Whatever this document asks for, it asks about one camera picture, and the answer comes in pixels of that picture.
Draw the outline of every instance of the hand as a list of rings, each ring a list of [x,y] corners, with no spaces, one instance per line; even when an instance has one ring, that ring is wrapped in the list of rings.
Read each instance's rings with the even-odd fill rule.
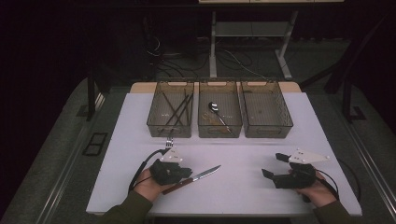
[[[149,169],[146,169],[137,178],[134,191],[147,198],[152,203],[157,199],[158,195],[173,185],[159,185],[152,177]]]
[[[320,179],[325,179],[318,171],[317,177]],[[330,190],[318,180],[316,180],[311,187],[305,189],[296,189],[296,191],[307,196],[316,207],[322,207],[326,204],[337,201]]]

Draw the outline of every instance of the sleeve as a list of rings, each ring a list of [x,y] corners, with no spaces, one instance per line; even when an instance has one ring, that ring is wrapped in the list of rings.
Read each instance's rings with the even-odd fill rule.
[[[352,217],[339,201],[329,203],[320,208],[316,208],[314,209],[314,213],[320,224],[353,223]]]
[[[122,204],[110,208],[100,217],[98,224],[142,224],[151,207],[149,200],[131,191]]]

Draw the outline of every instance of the knife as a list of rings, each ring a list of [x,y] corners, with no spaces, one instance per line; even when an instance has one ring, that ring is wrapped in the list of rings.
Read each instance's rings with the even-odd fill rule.
[[[183,180],[181,182],[178,182],[173,187],[164,190],[163,191],[163,195],[168,194],[168,193],[170,193],[170,192],[172,192],[172,191],[174,191],[176,189],[180,189],[180,188],[182,188],[182,187],[184,187],[184,186],[186,186],[186,185],[188,185],[188,184],[190,184],[192,182],[195,182],[195,181],[197,181],[199,179],[202,179],[202,178],[206,177],[207,175],[211,175],[211,174],[215,173],[220,168],[220,166],[221,165],[215,166],[215,167],[213,167],[211,169],[208,169],[207,171],[204,171],[204,172],[202,172],[202,173],[200,173],[198,175],[195,175],[195,176],[187,178],[187,179],[185,179],[185,180]]]

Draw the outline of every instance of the white table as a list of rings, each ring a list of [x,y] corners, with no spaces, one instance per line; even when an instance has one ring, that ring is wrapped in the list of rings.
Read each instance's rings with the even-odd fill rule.
[[[134,173],[146,157],[164,148],[165,138],[153,138],[146,125],[152,91],[127,94],[110,140],[87,212],[101,215],[127,196]],[[262,168],[276,175],[286,174],[290,166],[275,157],[290,155],[298,147],[330,156],[330,161],[314,163],[329,174],[340,190],[341,202],[352,216],[361,216],[361,207],[338,164],[318,118],[305,93],[284,93],[294,126],[285,139],[246,138],[244,131],[235,139],[198,137],[198,95],[194,95],[192,137],[177,138],[174,148],[183,157],[181,167],[192,175],[221,165],[217,172],[167,195],[161,195],[152,216],[207,217],[296,217],[312,213],[291,189],[276,189],[262,176]],[[152,158],[148,166],[160,158]]]

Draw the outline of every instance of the spoon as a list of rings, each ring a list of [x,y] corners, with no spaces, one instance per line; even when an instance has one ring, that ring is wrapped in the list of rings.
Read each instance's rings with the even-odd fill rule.
[[[228,125],[224,122],[224,120],[223,120],[223,119],[221,118],[221,116],[219,115],[219,107],[218,107],[218,105],[217,105],[216,103],[214,103],[214,102],[210,102],[208,106],[209,106],[210,111],[212,111],[213,113],[215,113],[215,114],[219,117],[219,120],[221,121],[221,123],[222,123],[224,126],[227,127],[227,131],[228,131],[229,133],[231,133],[231,130],[230,130],[230,128],[228,127]]]

